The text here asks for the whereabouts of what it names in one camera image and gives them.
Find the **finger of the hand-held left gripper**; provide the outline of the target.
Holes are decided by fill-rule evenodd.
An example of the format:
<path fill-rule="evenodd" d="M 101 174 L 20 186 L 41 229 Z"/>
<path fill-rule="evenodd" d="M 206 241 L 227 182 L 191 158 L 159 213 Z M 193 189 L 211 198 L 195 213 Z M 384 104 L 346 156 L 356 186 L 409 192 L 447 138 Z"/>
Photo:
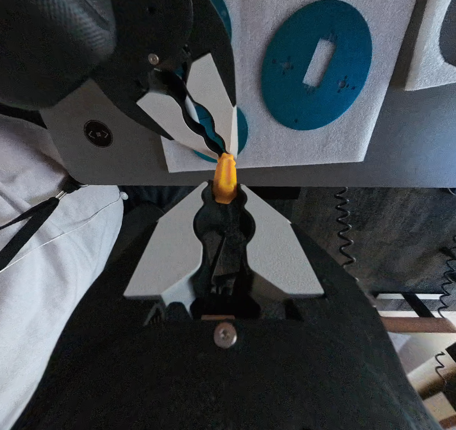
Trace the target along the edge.
<path fill-rule="evenodd" d="M 195 106 L 207 113 L 210 132 L 198 124 L 198 133 L 207 148 L 216 156 L 238 155 L 238 114 L 232 104 L 211 53 L 191 63 L 185 83 L 187 94 Z"/>
<path fill-rule="evenodd" d="M 137 105 L 171 138 L 199 153 L 219 158 L 226 151 L 208 110 L 194 102 L 182 80 L 165 80 L 137 101 Z"/>

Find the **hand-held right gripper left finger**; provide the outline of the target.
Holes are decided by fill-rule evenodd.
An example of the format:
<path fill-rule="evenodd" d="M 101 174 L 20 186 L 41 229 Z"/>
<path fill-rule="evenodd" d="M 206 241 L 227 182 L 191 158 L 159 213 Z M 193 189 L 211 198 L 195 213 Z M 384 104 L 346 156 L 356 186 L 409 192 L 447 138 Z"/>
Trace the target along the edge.
<path fill-rule="evenodd" d="M 203 207 L 201 183 L 157 222 L 124 291 L 131 300 L 160 300 L 165 307 L 182 304 L 186 312 L 195 301 L 191 277 L 202 265 L 203 245 L 194 219 Z"/>

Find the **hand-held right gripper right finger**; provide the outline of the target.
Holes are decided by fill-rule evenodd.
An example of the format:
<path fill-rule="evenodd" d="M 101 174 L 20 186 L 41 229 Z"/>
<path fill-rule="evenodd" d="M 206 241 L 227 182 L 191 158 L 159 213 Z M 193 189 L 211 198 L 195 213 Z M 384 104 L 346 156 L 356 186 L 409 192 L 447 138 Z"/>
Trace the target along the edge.
<path fill-rule="evenodd" d="M 323 287 L 291 222 L 246 185 L 238 186 L 238 196 L 248 296 L 261 307 L 322 297 Z"/>

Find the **orange-handled screwdriver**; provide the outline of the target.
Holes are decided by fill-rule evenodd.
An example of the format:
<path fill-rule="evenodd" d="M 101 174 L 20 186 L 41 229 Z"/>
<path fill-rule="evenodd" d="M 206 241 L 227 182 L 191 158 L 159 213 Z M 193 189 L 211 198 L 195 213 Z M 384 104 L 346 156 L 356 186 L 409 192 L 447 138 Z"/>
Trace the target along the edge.
<path fill-rule="evenodd" d="M 228 205 L 237 197 L 237 170 L 234 156 L 222 153 L 216 166 L 212 194 L 215 202 Z"/>

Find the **round black desk button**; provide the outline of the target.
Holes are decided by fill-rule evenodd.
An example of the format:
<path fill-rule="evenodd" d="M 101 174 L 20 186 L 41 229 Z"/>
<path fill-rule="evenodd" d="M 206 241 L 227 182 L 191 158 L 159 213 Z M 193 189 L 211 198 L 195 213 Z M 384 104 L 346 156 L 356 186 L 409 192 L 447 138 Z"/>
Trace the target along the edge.
<path fill-rule="evenodd" d="M 83 127 L 87 140 L 99 148 L 111 146 L 113 135 L 111 130 L 98 120 L 89 120 Z"/>

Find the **blue plate with rectangular hole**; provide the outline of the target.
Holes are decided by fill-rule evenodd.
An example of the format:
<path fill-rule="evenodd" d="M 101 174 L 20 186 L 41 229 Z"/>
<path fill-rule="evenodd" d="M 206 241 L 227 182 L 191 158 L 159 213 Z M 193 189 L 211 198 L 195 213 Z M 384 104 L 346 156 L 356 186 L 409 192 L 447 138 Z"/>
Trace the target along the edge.
<path fill-rule="evenodd" d="M 368 24 L 354 6 L 341 0 L 306 5 L 282 23 L 265 51 L 265 105 L 290 129 L 326 126 L 361 93 L 372 53 Z"/>

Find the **white foam sheet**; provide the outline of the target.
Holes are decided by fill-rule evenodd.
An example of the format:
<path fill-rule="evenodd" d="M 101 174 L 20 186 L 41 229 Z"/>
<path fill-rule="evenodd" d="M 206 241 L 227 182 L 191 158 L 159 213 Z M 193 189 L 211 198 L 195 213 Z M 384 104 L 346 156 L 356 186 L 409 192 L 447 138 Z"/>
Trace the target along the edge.
<path fill-rule="evenodd" d="M 265 51 L 282 23 L 319 0 L 224 0 L 232 23 L 237 108 L 248 124 L 238 168 L 361 162 L 367 152 L 415 0 L 341 0 L 364 17 L 373 53 L 365 85 L 351 107 L 332 123 L 294 130 L 265 105 L 261 69 Z"/>

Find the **person's white shirt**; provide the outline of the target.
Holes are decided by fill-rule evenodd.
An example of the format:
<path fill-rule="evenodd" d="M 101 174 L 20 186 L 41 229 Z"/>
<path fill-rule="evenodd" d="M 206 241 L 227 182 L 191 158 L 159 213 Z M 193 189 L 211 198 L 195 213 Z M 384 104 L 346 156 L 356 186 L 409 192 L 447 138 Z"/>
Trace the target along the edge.
<path fill-rule="evenodd" d="M 60 193 L 69 174 L 49 132 L 1 115 L 0 221 Z M 105 268 L 118 237 L 117 186 L 65 195 L 0 275 L 0 428 L 10 429 L 37 389 L 73 310 Z"/>

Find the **white foam square with hole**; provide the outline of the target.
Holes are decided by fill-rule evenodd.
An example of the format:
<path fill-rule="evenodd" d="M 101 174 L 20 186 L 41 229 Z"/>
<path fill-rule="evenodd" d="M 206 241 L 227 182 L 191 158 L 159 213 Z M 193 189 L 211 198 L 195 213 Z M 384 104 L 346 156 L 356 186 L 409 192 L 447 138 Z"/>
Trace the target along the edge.
<path fill-rule="evenodd" d="M 404 89 L 415 91 L 454 84 L 455 66 L 442 56 L 440 35 L 452 0 L 427 0 Z"/>

